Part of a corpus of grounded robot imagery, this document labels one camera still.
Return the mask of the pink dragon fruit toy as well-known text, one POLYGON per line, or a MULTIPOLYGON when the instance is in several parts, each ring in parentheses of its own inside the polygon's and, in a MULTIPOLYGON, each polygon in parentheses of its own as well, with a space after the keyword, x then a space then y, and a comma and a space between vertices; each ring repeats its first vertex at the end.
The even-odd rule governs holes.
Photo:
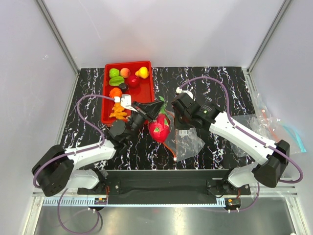
MULTIPOLYGON (((165 99, 159 96, 160 100, 165 102, 165 99)), ((149 133, 157 142, 163 143, 170 134, 170 119, 166 110, 161 110, 157 118, 148 125, 149 133)))

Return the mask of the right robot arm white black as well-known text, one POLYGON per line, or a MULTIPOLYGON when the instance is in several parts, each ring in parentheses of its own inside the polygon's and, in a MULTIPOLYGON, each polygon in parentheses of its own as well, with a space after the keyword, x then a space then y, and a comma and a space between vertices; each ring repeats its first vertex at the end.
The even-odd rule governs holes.
POLYGON ((214 196, 235 194, 245 185, 260 183, 275 188, 288 165, 290 145, 260 136, 235 121, 227 112, 213 103, 200 105, 188 92, 178 94, 172 101, 176 161, 197 155, 204 146, 197 131, 216 134, 245 151, 254 163, 230 169, 220 180, 207 182, 208 191, 214 196))

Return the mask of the clear bag orange zipper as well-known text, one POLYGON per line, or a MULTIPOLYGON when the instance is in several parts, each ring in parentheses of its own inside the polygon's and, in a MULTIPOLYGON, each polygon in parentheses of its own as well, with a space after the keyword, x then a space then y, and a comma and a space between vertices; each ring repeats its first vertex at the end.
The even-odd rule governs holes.
POLYGON ((194 127, 187 130, 178 130, 174 125, 174 113, 166 111, 170 120, 170 133, 163 143, 164 146, 173 154, 175 162, 180 162, 194 157, 204 147, 204 141, 198 137, 194 127))

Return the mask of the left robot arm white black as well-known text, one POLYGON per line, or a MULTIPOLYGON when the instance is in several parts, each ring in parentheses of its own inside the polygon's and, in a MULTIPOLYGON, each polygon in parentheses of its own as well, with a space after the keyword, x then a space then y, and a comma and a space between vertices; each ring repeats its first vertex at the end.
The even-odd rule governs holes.
POLYGON ((36 187, 47 197, 66 188, 85 188, 96 194, 102 193, 106 187, 104 174, 82 168, 124 154, 144 123, 156 120, 163 106, 164 101, 161 100, 149 103, 134 101, 129 120, 115 120, 107 137, 100 143, 76 149, 64 149, 59 144, 50 147, 31 170, 36 187))

